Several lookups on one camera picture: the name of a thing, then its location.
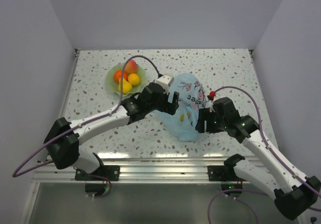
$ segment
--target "yellow fruit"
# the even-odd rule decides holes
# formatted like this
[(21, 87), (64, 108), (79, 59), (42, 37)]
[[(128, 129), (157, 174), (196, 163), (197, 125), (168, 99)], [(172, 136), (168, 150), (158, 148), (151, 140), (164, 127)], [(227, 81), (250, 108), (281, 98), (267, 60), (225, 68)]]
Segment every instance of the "yellow fruit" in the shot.
[(128, 76), (128, 82), (133, 86), (140, 84), (140, 77), (136, 73), (132, 73)]
[[(121, 91), (120, 89), (121, 84), (120, 84), (120, 79), (119, 79), (119, 84), (118, 84), (118, 91)], [(128, 94), (132, 90), (132, 85), (126, 81), (125, 78), (122, 79), (122, 93), (123, 94)]]

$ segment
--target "gray wall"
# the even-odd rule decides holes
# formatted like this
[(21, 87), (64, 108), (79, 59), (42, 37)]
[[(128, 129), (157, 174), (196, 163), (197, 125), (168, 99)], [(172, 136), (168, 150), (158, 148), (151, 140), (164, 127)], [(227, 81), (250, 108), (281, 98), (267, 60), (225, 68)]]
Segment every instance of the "gray wall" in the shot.
[(0, 16), (0, 223), (12, 224), (31, 179), (13, 179), (12, 172), (57, 117), (73, 48), (49, 0), (0, 0)]
[[(298, 168), (319, 179), (320, 51), (321, 0), (283, 0), (254, 58), (279, 147)], [(316, 206), (321, 207), (320, 199)]]
[(50, 0), (82, 49), (250, 48), (281, 0)]

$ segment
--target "plastic bag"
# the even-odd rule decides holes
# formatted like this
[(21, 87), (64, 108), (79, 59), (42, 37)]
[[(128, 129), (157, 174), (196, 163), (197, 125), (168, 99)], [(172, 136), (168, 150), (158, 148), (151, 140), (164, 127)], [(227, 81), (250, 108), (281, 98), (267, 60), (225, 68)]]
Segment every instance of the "plastic bag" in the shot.
[(178, 92), (179, 108), (175, 115), (157, 111), (158, 117), (164, 122), (167, 130), (181, 141), (196, 141), (201, 134), (195, 130), (199, 109), (205, 108), (207, 100), (202, 84), (191, 73), (175, 77), (170, 87), (169, 102), (173, 93)]

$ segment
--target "white speckled tabletop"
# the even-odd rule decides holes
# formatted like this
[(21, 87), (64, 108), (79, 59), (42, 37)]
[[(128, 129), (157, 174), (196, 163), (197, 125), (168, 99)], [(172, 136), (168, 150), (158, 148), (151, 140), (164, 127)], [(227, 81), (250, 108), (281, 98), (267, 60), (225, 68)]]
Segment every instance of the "white speckled tabletop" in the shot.
[[(151, 59), (161, 73), (174, 77), (193, 73), (203, 84), (205, 94), (224, 85), (238, 86), (256, 99), (262, 114), (263, 127), (276, 145), (266, 106), (247, 49), (180, 49), (180, 50), (110, 50), (80, 51), (65, 110), (68, 120), (76, 120), (109, 109), (119, 96), (108, 92), (105, 77), (108, 70), (132, 55)], [(144, 59), (136, 62), (146, 69), (148, 82), (157, 78)], [(257, 119), (250, 99), (237, 90), (223, 90), (221, 95), (234, 101), (241, 115)], [(100, 158), (217, 157), (253, 154), (226, 133), (203, 134), (197, 142), (182, 142), (170, 135), (155, 113), (129, 126), (109, 130), (80, 148), (95, 152)]]

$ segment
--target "green bowl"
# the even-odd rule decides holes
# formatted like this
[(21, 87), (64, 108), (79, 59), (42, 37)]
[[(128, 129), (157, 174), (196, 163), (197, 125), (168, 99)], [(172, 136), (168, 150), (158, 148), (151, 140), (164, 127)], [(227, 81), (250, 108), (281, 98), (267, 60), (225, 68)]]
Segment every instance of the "green bowl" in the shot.
[[(110, 68), (105, 79), (108, 90), (112, 93), (115, 92), (118, 95), (120, 95), (120, 92), (118, 91), (118, 83), (114, 80), (114, 74), (117, 70), (122, 70), (123, 67), (124, 63), (118, 63), (116, 66)], [(128, 94), (123, 94), (123, 96), (130, 96), (133, 93), (141, 92), (141, 90), (147, 85), (145, 70), (138, 66), (136, 74), (140, 77), (140, 85), (133, 86), (132, 90)]]

